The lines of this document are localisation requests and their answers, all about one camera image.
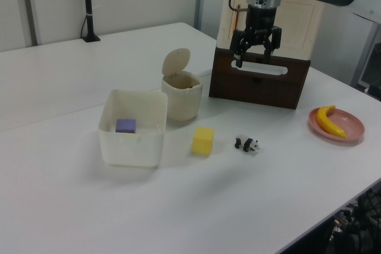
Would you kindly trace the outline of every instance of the yellow banana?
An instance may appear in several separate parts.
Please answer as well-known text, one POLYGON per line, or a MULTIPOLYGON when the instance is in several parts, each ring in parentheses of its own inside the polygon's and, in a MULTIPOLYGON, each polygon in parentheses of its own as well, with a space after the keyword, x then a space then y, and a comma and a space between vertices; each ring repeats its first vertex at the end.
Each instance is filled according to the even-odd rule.
POLYGON ((339 126, 330 121, 327 117, 327 113, 333 110, 334 108, 336 108, 334 105, 323 106, 319 108, 316 113, 316 120, 320 127, 323 128, 327 133, 346 138, 344 130, 342 130, 339 126))

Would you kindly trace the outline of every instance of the toy panda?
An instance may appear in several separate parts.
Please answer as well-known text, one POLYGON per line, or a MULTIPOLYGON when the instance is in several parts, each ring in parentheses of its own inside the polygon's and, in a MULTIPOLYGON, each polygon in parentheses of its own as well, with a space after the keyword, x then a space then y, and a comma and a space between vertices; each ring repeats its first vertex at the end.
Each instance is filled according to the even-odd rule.
POLYGON ((235 147, 239 149, 239 147, 243 146, 243 150, 245 152, 249 152, 249 150, 258 150, 260 148, 258 144, 258 140, 254 141, 253 139, 249 138, 246 135, 238 135, 236 137, 236 144, 235 147))

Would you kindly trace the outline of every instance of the yellow cube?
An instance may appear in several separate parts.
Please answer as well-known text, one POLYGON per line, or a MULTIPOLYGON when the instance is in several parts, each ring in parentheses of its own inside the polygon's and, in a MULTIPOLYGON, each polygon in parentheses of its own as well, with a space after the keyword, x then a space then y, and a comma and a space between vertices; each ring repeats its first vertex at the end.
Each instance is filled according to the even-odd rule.
POLYGON ((206 127, 196 127, 193 136, 192 152, 203 155, 209 155, 212 151, 214 129, 206 127))

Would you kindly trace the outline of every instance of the table surface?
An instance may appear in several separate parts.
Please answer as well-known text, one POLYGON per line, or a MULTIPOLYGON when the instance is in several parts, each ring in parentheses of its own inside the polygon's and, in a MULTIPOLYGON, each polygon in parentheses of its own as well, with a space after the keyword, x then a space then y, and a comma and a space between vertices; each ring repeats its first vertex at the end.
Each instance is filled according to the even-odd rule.
POLYGON ((0 98, 11 105, 0 113, 4 253, 279 253, 380 180, 381 103, 371 97, 311 68, 297 110, 209 98, 216 42, 193 28, 101 39, 0 53, 0 98), (158 88, 165 55, 180 46, 192 53, 186 70, 204 74, 197 118, 167 121, 159 168, 107 165, 97 127, 108 93, 158 88), (364 123, 360 141, 309 128, 310 111, 330 104, 364 123), (191 154, 196 126, 215 129, 208 157, 191 154), (260 151, 235 149, 238 134, 260 151))

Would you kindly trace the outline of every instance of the purple block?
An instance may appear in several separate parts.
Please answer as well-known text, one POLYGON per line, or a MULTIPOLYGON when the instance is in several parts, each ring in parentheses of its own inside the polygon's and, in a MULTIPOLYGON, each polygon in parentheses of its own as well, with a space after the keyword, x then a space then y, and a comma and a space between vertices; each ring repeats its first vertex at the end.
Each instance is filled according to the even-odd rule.
POLYGON ((117 127, 115 132, 136 133, 135 119, 117 119, 117 127))

